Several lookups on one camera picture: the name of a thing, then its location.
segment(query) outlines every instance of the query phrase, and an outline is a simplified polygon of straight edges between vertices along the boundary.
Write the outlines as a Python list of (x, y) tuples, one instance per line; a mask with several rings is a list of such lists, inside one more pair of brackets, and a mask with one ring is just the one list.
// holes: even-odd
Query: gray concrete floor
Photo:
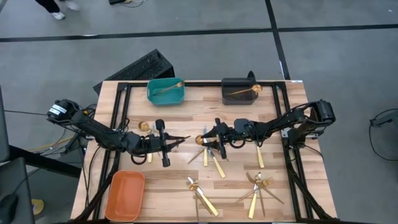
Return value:
[[(67, 18), (56, 21), (35, 1), (8, 0), (0, 13), (0, 38), (271, 26), (261, 0), (147, 0), (135, 9), (106, 0), (77, 2), (80, 12), (60, 4)], [(278, 0), (272, 6), (278, 27), (398, 23), (397, 1)], [(320, 144), (339, 218), (396, 223), (397, 164), (372, 152), (368, 126), (378, 112), (398, 104), (398, 30), (294, 32), (280, 38), (291, 79), (303, 80), (309, 100), (328, 100), (336, 113), (337, 122)], [(153, 49), (186, 79), (243, 77), (249, 70), (261, 79), (282, 78), (272, 33), (3, 42), (4, 106), (45, 113), (57, 99), (95, 103), (94, 84)], [(54, 142), (63, 131), (40, 116), (7, 113), (6, 119), (10, 143), (25, 149)], [(398, 157), (396, 131), (389, 125), (374, 130), (375, 146), (387, 157)], [(54, 184), (43, 189), (44, 180)], [(48, 198), (51, 209), (38, 223), (66, 220), (71, 209), (66, 198), (74, 197), (76, 181), (38, 174), (30, 182), (33, 197), (59, 191), (65, 196)]]

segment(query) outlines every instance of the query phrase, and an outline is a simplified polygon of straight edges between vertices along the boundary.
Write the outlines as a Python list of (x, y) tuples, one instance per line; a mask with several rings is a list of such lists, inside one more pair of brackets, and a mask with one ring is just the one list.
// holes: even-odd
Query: wooden table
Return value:
[[(110, 125), (111, 121), (117, 84), (118, 82), (115, 81), (104, 82), (98, 100), (95, 120), (107, 126)], [(286, 86), (291, 107), (307, 102), (302, 82), (286, 81)], [(279, 94), (279, 98), (283, 105), (281, 94)], [(118, 122), (120, 122), (123, 99), (124, 93), (121, 97)], [(199, 186), (219, 211), (218, 217), (213, 217), (200, 204), (201, 222), (295, 221), (279, 133), (274, 133), (271, 138), (264, 141), (261, 148), (265, 163), (264, 169), (259, 168), (256, 148), (252, 144), (246, 144), (241, 149), (233, 149), (227, 145), (226, 151), (229, 162), (221, 160), (221, 157), (216, 155), (226, 174), (224, 179), (220, 177), (214, 162), (210, 158), (208, 167), (203, 166), (203, 156), (199, 156), (191, 164), (187, 164), (202, 148), (195, 143), (195, 136), (203, 133), (204, 126), (207, 126), (208, 129), (213, 127), (215, 118), (220, 118), (221, 121), (231, 127), (233, 127), (233, 121), (237, 118), (255, 121), (269, 121), (276, 118), (271, 88), (264, 87), (259, 98), (250, 106), (225, 106), (221, 103), (220, 87), (186, 87), (185, 101), (182, 105), (155, 107), (146, 98), (146, 87), (133, 87), (127, 117), (131, 121), (129, 130), (135, 133), (145, 135), (138, 130), (138, 122), (147, 121), (152, 126), (156, 119), (161, 118), (165, 121), (165, 131), (169, 134), (192, 136), (180, 147), (174, 149), (172, 153), (169, 153), (171, 166), (167, 168), (162, 167), (161, 157), (157, 154), (154, 154), (154, 161), (151, 164), (145, 163), (141, 166), (134, 165), (128, 153), (122, 154), (119, 170), (141, 171), (146, 177), (144, 199), (137, 222), (196, 221), (193, 192), (188, 189), (185, 183), (187, 176), (198, 179)], [(308, 140), (307, 145), (320, 150), (316, 140)], [(89, 143), (85, 157), (85, 170), (88, 170), (96, 148), (95, 142)], [(98, 189), (104, 152), (105, 150), (100, 149), (94, 158), (89, 189), (90, 198), (94, 196)], [(335, 217), (335, 207), (322, 158), (305, 148), (301, 149), (301, 155), (309, 191), (325, 211)], [(261, 172), (263, 178), (275, 178), (275, 182), (268, 189), (280, 197), (285, 204), (282, 205), (263, 191), (266, 217), (263, 217), (261, 204), (257, 199), (254, 218), (250, 220), (248, 212), (251, 197), (235, 203), (238, 198), (253, 189), (253, 184), (247, 181), (246, 172), (252, 175)], [(85, 197), (85, 183), (83, 176), (81, 176), (71, 218), (77, 217), (84, 209)], [(298, 198), (302, 216), (305, 216), (302, 194), (299, 190)], [(105, 192), (101, 204), (100, 218), (104, 217), (107, 199), (108, 192)]]

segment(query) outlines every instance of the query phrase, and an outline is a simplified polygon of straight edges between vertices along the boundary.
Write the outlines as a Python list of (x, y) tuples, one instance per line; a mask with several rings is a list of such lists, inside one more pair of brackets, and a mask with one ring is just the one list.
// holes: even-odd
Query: black pants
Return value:
[(49, 13), (60, 12), (60, 8), (54, 0), (36, 0), (41, 6), (43, 6)]

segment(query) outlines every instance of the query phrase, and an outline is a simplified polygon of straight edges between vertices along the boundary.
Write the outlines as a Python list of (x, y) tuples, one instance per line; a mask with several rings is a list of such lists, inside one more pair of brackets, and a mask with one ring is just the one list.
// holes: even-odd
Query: orange bin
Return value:
[(141, 172), (117, 171), (113, 175), (105, 216), (111, 221), (132, 222), (141, 210), (145, 177)]

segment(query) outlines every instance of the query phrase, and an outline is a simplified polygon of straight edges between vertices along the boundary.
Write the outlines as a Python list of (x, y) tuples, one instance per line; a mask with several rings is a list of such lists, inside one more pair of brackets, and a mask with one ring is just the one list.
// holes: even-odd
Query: person's foot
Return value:
[(68, 8), (70, 8), (71, 10), (74, 11), (79, 11), (80, 7), (78, 4), (76, 4), (74, 1), (72, 0), (66, 0), (65, 4), (68, 6)]
[(65, 18), (65, 15), (62, 12), (53, 12), (51, 15), (58, 20)]

